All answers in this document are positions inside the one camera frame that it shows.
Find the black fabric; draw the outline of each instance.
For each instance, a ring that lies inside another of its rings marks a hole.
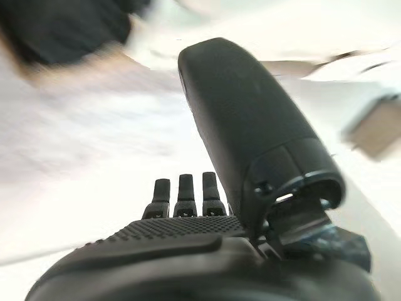
[[[22,59],[70,64],[110,41],[125,43],[129,13],[150,0],[0,0],[0,21]]]

